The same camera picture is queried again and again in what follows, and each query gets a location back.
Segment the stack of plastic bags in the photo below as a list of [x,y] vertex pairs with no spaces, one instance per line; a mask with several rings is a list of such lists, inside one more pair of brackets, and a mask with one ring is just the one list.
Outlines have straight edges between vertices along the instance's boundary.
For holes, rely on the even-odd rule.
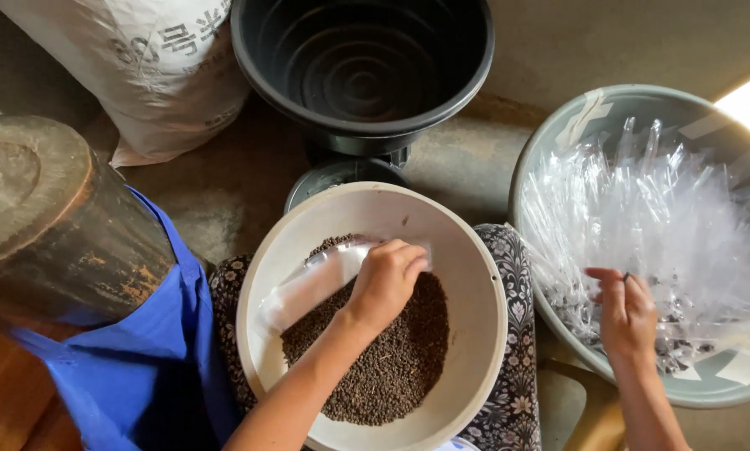
[[543,157],[522,187],[521,228],[536,282],[588,346],[601,349],[601,306],[583,268],[646,279],[660,314],[659,368],[676,372],[719,340],[750,334],[750,154],[718,164],[658,120],[634,128],[628,119],[610,152],[603,133]]

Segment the person's left hand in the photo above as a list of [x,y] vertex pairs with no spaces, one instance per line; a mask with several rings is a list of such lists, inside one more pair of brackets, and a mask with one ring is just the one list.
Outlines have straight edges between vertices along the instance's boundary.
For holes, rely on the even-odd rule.
[[380,334],[409,302],[417,277],[428,266],[426,253],[399,239],[373,247],[342,310],[373,337]]

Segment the forearm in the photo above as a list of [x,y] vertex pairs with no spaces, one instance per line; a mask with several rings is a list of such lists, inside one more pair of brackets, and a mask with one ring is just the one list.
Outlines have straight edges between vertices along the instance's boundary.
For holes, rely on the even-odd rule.
[[656,374],[655,364],[617,364],[613,367],[620,389],[629,451],[690,450],[664,394],[664,385]]
[[340,310],[320,338],[249,412],[225,450],[299,450],[333,388],[374,338]]

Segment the blue apron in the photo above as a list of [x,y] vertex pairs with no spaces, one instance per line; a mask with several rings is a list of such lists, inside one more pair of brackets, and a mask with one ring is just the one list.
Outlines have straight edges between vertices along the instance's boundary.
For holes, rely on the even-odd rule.
[[159,288],[119,323],[61,343],[8,333],[49,368],[86,449],[218,449],[241,414],[214,343],[207,277],[169,217],[132,192],[158,217],[178,261]]

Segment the white plastic bowl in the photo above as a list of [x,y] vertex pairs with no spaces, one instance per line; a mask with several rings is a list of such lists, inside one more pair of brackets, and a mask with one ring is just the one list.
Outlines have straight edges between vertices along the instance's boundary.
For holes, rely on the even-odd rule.
[[317,451],[427,451],[460,432],[497,379],[506,349],[506,296],[486,246],[458,216],[413,191],[377,182],[331,188],[305,200],[264,238],[239,297],[237,337],[244,374],[260,399],[287,371],[278,336],[253,328],[260,300],[325,238],[385,232],[427,238],[433,272],[448,297],[449,349],[423,404],[388,425],[358,426],[319,415],[306,445]]

